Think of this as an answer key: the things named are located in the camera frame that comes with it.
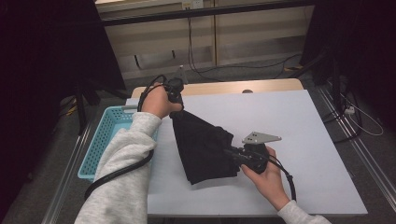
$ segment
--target sleeve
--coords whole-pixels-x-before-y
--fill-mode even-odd
[[[95,174],[104,175],[143,160],[156,147],[151,138],[161,120],[150,113],[133,114],[130,130],[121,129],[107,146]],[[97,188],[75,223],[147,223],[149,164]]]
[[[328,224],[329,220],[322,216],[310,216],[295,201],[290,201],[277,213],[288,224]]]

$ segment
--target blue basket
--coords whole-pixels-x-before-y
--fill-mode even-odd
[[[136,106],[111,106],[105,110],[99,126],[85,155],[84,161],[78,170],[78,177],[93,181],[103,152],[110,140],[121,128],[129,129],[132,124],[132,114]]]

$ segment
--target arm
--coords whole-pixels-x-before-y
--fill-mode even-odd
[[[276,157],[276,152],[267,147],[270,155]],[[309,216],[295,201],[291,201],[283,189],[280,178],[280,170],[271,162],[268,162],[265,171],[258,175],[246,165],[242,165],[242,171],[256,185],[257,190],[278,211],[286,223],[330,223],[326,218],[320,216]]]
[[[133,115],[130,130],[120,130],[106,148],[95,180],[137,163],[156,147],[151,136],[161,119],[181,105],[171,104],[163,87],[146,98],[142,112]],[[83,204],[76,223],[147,223],[149,165],[146,164],[96,189]]]

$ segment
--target white tabletop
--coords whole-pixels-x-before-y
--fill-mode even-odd
[[[267,145],[293,176],[298,204],[309,214],[367,214],[307,91],[184,96],[185,109],[234,135],[281,136]],[[286,192],[289,183],[282,175]],[[172,120],[163,119],[151,166],[148,214],[161,217],[268,217],[276,210],[241,172],[191,185],[178,155]]]

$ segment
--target black cloth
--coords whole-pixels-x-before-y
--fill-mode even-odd
[[[171,118],[178,153],[192,185],[207,179],[237,175],[239,167],[224,153],[224,149],[231,147],[231,133],[187,111]]]

